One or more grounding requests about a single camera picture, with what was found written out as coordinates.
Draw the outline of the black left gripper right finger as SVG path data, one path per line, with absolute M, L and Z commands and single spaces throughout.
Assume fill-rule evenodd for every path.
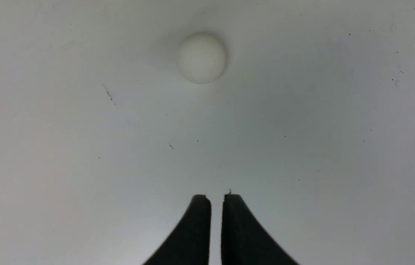
M 297 265 L 238 194 L 225 194 L 221 220 L 223 265 Z

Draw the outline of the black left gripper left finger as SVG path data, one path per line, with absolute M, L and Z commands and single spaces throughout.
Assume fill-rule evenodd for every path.
M 206 195 L 194 195 L 177 226 L 144 264 L 209 264 L 211 215 Z

